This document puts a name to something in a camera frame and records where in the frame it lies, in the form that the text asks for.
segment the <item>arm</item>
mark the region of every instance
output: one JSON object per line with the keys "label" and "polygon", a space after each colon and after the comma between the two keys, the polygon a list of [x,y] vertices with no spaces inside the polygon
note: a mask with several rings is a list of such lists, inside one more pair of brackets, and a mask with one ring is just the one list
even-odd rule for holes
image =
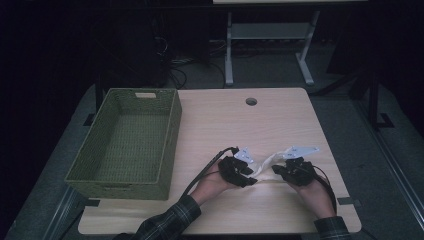
{"label": "arm", "polygon": [[200,216],[200,206],[223,191],[235,188],[218,173],[218,162],[206,172],[190,195],[182,197],[165,213],[145,220],[137,233],[129,238],[120,234],[117,239],[178,239],[181,233]]}
{"label": "arm", "polygon": [[315,227],[321,239],[326,240],[349,240],[352,239],[342,217],[337,217],[331,199],[325,188],[313,180],[307,186],[289,184],[300,195],[305,205],[318,218]]}

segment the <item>glove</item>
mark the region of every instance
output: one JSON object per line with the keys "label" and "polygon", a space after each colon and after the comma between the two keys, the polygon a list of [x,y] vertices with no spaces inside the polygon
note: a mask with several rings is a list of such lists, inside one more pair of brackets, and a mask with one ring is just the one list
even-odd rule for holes
{"label": "glove", "polygon": [[310,162],[305,162],[303,158],[286,160],[286,167],[273,165],[275,174],[281,175],[283,179],[297,186],[306,186],[314,180],[317,175]]}
{"label": "glove", "polygon": [[258,180],[254,178],[247,178],[243,175],[249,175],[253,173],[253,170],[247,167],[247,163],[238,160],[234,157],[226,156],[221,162],[218,163],[219,174],[221,177],[236,186],[246,187],[255,184]]}

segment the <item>woven basket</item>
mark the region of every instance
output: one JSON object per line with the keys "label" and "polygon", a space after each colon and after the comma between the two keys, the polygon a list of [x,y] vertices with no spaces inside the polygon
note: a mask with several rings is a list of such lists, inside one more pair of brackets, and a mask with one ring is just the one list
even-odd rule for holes
{"label": "woven basket", "polygon": [[110,89],[65,181],[91,198],[168,199],[181,112],[175,89]]}

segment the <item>flannel shirt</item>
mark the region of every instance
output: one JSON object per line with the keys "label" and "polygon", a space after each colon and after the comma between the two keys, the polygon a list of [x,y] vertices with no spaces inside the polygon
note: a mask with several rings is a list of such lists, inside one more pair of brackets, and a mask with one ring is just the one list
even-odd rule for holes
{"label": "flannel shirt", "polygon": [[[134,236],[119,234],[114,240],[173,240],[179,239],[181,233],[201,214],[200,207],[191,196],[182,197],[165,213],[144,221]],[[331,217],[316,220],[320,239],[350,240],[342,217]]]}

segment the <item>table top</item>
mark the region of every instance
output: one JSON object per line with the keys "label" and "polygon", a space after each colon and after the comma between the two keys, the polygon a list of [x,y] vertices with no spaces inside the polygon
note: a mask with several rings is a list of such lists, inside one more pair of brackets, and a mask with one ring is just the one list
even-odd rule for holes
{"label": "table top", "polygon": [[[191,180],[221,150],[248,147],[264,160],[291,146],[317,146],[305,157],[329,177],[337,198],[349,197],[309,97],[301,88],[180,90],[181,125],[167,201],[101,199],[87,206],[82,234],[135,232],[147,218],[165,212]],[[257,104],[246,104],[255,98]],[[350,232],[361,229],[353,205],[338,205]],[[315,220],[287,184],[263,181],[232,189],[205,203],[202,215],[185,234],[316,232]]]}
{"label": "table top", "polygon": [[249,4],[249,3],[332,3],[332,2],[366,2],[368,0],[213,0],[214,4]]}

